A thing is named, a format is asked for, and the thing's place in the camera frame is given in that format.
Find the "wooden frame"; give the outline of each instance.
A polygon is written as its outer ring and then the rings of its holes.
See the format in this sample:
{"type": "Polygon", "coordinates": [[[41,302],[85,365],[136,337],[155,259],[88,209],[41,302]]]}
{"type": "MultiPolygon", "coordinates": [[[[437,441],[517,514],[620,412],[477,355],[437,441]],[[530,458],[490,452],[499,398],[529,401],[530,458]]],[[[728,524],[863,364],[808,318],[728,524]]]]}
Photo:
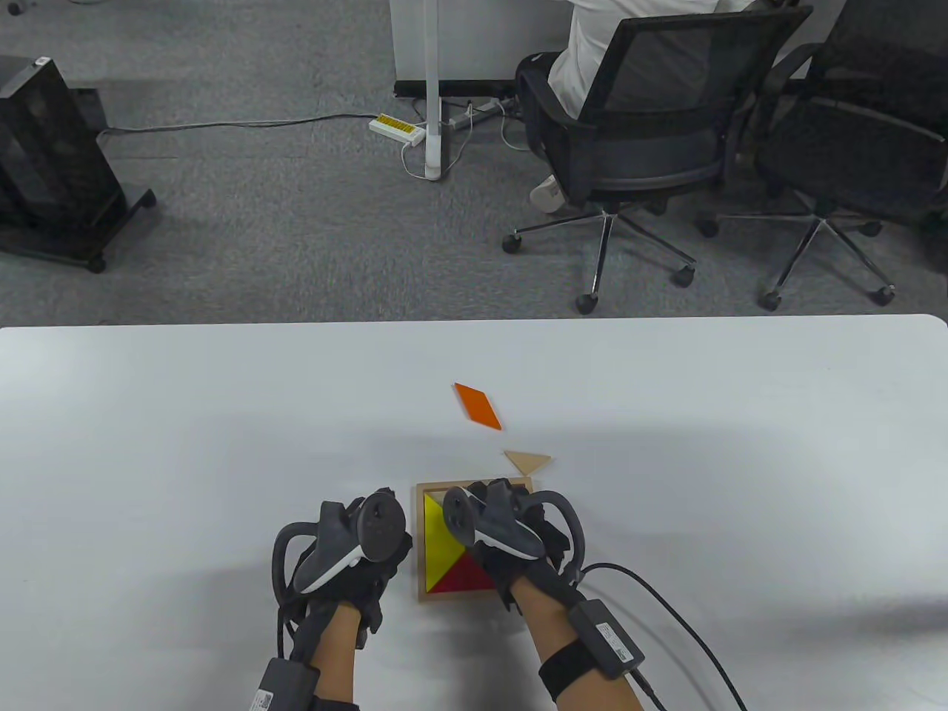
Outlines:
{"type": "MultiPolygon", "coordinates": [[[[496,479],[493,477],[491,479],[482,480],[484,483],[489,483],[496,479]]],[[[514,485],[523,485],[527,488],[527,491],[533,493],[533,481],[530,477],[514,477],[508,478],[511,484],[514,485]]],[[[466,591],[466,592],[439,592],[437,594],[430,594],[425,589],[425,581],[427,579],[427,563],[425,562],[425,553],[427,551],[425,545],[425,495],[431,493],[443,493],[452,488],[453,486],[470,486],[477,480],[468,480],[466,482],[430,482],[430,483],[419,483],[415,486],[415,497],[414,497],[414,506],[415,506],[415,537],[414,537],[414,546],[415,550],[418,552],[418,600],[420,602],[426,602],[430,600],[470,600],[477,599],[491,594],[496,594],[495,592],[486,591],[486,590],[476,590],[476,591],[466,591]]]]}

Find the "forearm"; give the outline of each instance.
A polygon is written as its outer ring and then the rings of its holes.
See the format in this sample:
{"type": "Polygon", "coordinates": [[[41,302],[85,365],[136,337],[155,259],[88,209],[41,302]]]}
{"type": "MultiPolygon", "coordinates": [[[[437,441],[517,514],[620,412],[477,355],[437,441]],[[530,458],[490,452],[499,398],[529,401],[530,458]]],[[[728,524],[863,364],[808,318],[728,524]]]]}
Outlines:
{"type": "MultiPolygon", "coordinates": [[[[567,611],[552,597],[540,592],[522,577],[510,592],[517,600],[527,628],[533,637],[540,663],[575,641],[577,634],[567,619],[567,611]]],[[[584,674],[556,699],[559,711],[642,711],[642,704],[624,677],[609,680],[594,669],[584,674]]]]}
{"type": "Polygon", "coordinates": [[[356,666],[356,638],[362,615],[348,603],[341,603],[319,639],[310,666],[319,670],[316,695],[331,702],[353,702],[353,673],[356,666]]]}

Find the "gray carpet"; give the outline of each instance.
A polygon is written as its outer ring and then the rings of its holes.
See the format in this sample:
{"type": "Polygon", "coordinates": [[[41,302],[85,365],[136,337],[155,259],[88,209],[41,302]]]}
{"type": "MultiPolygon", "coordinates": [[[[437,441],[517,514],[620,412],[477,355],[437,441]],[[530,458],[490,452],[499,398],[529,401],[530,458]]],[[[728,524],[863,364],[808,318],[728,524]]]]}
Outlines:
{"type": "MultiPolygon", "coordinates": [[[[0,15],[0,50],[53,57],[70,83],[101,89],[121,126],[412,116],[392,98],[386,0],[39,0],[22,17],[0,15]]],[[[575,316],[597,235],[571,228],[525,240],[516,257],[501,252],[512,226],[540,221],[526,194],[546,172],[504,147],[499,128],[476,127],[440,184],[405,175],[397,145],[358,119],[110,137],[119,177],[151,186],[159,207],[117,238],[98,277],[0,256],[0,324],[575,316]]],[[[509,133],[522,142],[519,126],[509,133]]],[[[421,153],[410,153],[415,171],[421,153]]],[[[764,313],[756,293],[799,226],[733,222],[704,241],[689,220],[709,201],[683,198],[664,218],[641,218],[699,259],[694,285],[671,285],[677,265],[652,246],[616,240],[597,316],[764,313]]],[[[747,174],[716,202],[760,207],[764,198],[747,174]]],[[[945,279],[910,233],[887,227],[860,242],[899,285],[886,311],[948,318],[945,279]]],[[[878,311],[869,287],[872,278],[826,237],[794,274],[780,313],[878,311]]]]}

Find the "white shoe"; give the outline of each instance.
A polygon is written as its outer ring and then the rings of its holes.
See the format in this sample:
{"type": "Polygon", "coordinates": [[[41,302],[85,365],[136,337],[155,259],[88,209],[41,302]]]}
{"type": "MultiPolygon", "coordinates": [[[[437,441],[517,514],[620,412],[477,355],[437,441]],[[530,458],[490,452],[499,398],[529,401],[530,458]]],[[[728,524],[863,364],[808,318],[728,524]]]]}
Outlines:
{"type": "Polygon", "coordinates": [[[530,202],[540,212],[552,215],[566,205],[566,196],[551,175],[530,191],[530,202]]]}

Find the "office chair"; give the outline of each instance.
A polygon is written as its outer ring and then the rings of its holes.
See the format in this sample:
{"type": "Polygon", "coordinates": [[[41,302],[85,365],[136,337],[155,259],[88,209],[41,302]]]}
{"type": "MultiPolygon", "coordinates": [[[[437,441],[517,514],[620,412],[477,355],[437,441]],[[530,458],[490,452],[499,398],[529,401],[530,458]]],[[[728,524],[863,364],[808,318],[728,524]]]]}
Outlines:
{"type": "Polygon", "coordinates": [[[557,53],[527,57],[517,70],[527,141],[549,162],[577,217],[515,229],[503,250],[520,250],[524,234],[601,221],[592,289],[576,309],[599,301],[606,250],[616,220],[684,262],[672,281],[688,287],[696,261],[632,222],[632,203],[661,206],[668,197],[723,179],[734,156],[748,99],[777,51],[810,8],[676,17],[619,23],[579,118],[570,117],[547,83],[557,53]]]}
{"type": "Polygon", "coordinates": [[[698,229],[714,237],[719,220],[733,218],[809,225],[774,288],[760,297],[769,311],[820,231],[882,282],[870,296],[888,305],[895,284],[838,221],[862,223],[858,229],[874,237],[880,221],[920,225],[948,205],[948,2],[848,0],[825,43],[797,47],[768,75],[755,125],[767,193],[789,187],[806,211],[703,215],[698,229]],[[809,59],[799,99],[772,126],[791,75],[809,59]]]}

